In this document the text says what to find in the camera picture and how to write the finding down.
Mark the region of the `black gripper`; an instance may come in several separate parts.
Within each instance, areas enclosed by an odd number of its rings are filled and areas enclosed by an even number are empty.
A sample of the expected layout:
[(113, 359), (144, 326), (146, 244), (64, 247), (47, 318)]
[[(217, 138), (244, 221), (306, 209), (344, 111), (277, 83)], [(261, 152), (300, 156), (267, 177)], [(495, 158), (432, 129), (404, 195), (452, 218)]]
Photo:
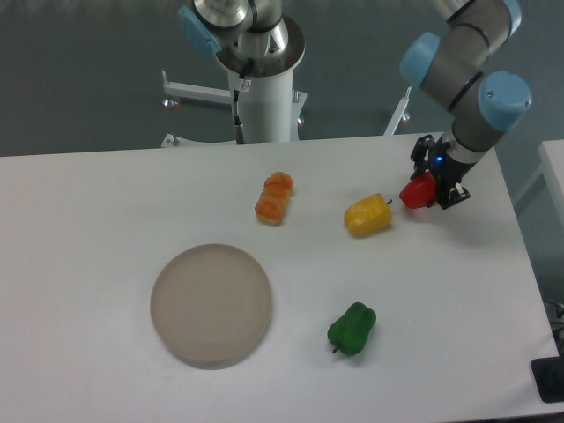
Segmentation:
[(443, 210), (471, 197), (468, 189), (460, 182), (475, 166), (475, 162), (463, 163), (449, 154), (451, 150), (450, 142), (435, 143), (434, 137), (427, 134), (417, 139), (410, 156), (413, 162), (410, 178), (415, 179), (429, 169), (436, 183), (437, 203)]

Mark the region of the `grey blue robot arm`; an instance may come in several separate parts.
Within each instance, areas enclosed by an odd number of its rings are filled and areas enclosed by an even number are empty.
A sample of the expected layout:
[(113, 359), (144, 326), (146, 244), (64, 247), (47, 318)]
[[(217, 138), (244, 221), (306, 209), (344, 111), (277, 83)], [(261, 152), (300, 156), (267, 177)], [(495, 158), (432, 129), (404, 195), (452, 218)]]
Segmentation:
[[(481, 70), (521, 22), (516, 1), (440, 1), (444, 36), (422, 34), (399, 64), (403, 77), (452, 114), (440, 137), (420, 137), (413, 174), (400, 192), (411, 209), (442, 209), (469, 197), (464, 176), (512, 130), (531, 104), (516, 74)], [(297, 133), (293, 72), (305, 38), (279, 1), (188, 1), (177, 12), (184, 36), (226, 70), (238, 143), (287, 142)]]

